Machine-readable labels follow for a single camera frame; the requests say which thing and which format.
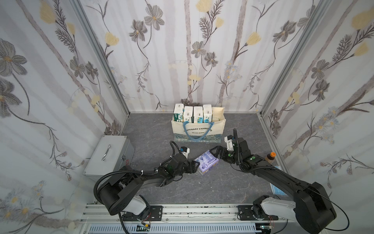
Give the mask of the purple tissue pack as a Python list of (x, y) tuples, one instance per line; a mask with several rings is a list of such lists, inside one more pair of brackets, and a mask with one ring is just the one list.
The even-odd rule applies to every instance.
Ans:
[(209, 150), (196, 158), (195, 161), (200, 163), (197, 171), (202, 176), (208, 173), (219, 163), (219, 159), (216, 158)]

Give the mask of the cream canvas tote bag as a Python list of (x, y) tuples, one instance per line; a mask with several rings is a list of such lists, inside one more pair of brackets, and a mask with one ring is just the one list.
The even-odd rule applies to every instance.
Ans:
[(212, 107), (213, 122), (184, 123), (171, 121), (174, 141), (220, 143), (226, 119), (224, 107)]

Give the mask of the cartoon elephant tissue pack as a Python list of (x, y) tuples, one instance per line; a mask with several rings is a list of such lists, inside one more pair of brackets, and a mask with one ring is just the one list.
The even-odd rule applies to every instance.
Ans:
[(203, 122), (209, 123), (212, 122), (212, 106), (211, 104), (203, 105)]

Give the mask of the green white tissue pack front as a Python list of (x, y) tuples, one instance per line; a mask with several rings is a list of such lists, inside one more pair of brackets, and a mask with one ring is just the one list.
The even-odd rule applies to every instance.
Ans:
[(195, 106), (193, 108), (193, 123), (204, 122), (204, 111), (202, 106)]

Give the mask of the green white tissue pack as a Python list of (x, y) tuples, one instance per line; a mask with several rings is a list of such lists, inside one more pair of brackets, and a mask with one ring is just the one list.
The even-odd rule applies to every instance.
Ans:
[(184, 121), (184, 104), (176, 103), (173, 111), (173, 120), (176, 122)]
[(193, 108), (193, 123), (204, 122), (204, 111), (202, 106), (195, 106)]

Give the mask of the green white tissue pack back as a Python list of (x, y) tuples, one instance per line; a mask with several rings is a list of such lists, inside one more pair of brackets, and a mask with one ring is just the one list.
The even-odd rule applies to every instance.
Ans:
[(173, 120), (176, 122), (184, 121), (184, 104), (176, 103), (173, 111)]

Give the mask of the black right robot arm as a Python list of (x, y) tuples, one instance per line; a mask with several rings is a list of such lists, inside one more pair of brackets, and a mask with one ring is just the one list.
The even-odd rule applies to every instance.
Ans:
[(261, 196), (252, 203), (250, 214), (255, 219), (271, 216), (297, 222), (310, 234), (318, 234), (337, 218), (335, 208), (325, 188), (317, 183), (297, 179), (270, 164), (265, 158), (252, 154), (246, 140), (237, 130), (226, 138), (227, 146), (216, 146), (210, 153), (216, 158), (235, 164), (240, 171), (260, 177), (283, 191), (290, 200)]

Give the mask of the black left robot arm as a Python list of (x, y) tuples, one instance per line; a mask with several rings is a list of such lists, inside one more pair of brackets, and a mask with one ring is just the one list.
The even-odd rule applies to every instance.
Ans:
[(171, 156), (164, 160), (152, 171), (135, 170), (126, 165), (118, 171), (103, 175), (95, 183), (93, 194), (97, 202), (103, 204), (110, 215), (118, 215), (124, 233), (128, 234), (123, 215), (130, 214), (131, 218), (144, 222), (151, 217), (151, 206), (138, 191), (148, 187), (164, 187), (177, 182), (177, 177), (183, 174), (194, 174), (200, 163), (188, 160), (184, 150), (174, 142), (169, 142), (172, 148)]

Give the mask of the brown bottle orange cap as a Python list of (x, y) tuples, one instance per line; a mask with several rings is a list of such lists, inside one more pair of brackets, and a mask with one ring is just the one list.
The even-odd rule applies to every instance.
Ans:
[(267, 156), (265, 157), (265, 160), (269, 164), (272, 164), (275, 161), (275, 157), (276, 157), (276, 153), (275, 152), (271, 152), (271, 153), (267, 154)]

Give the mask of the blue face mask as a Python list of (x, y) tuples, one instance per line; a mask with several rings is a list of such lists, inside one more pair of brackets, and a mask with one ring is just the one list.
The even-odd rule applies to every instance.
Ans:
[(274, 195), (287, 196), (287, 194), (284, 191), (274, 186), (273, 184), (270, 184), (270, 186), (271, 186), (272, 193)]

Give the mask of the silver metal case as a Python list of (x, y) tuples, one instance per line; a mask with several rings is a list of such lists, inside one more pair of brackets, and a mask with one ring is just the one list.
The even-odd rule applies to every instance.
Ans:
[(97, 181), (103, 175), (130, 165), (134, 154), (127, 136), (104, 135), (94, 150), (83, 175)]

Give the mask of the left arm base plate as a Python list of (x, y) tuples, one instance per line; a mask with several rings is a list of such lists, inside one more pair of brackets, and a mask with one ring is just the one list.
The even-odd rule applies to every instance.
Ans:
[(123, 221), (161, 221), (163, 214), (163, 206), (161, 205), (151, 205), (147, 207), (143, 212), (138, 215), (135, 215), (130, 212), (122, 212), (121, 217)]

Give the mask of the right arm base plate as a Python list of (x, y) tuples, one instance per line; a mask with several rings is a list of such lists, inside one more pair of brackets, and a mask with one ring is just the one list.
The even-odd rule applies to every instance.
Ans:
[(240, 221), (273, 221), (279, 220), (278, 216), (275, 215), (264, 215), (258, 214), (253, 211), (252, 205), (238, 205), (238, 214), (237, 218)]

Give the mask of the aluminium frame rail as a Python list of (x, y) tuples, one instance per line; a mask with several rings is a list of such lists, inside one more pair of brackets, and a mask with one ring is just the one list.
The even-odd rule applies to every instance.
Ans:
[(163, 204), (147, 220), (124, 221), (102, 205), (87, 205), (77, 234), (304, 234), (284, 217), (242, 220), (237, 204)]

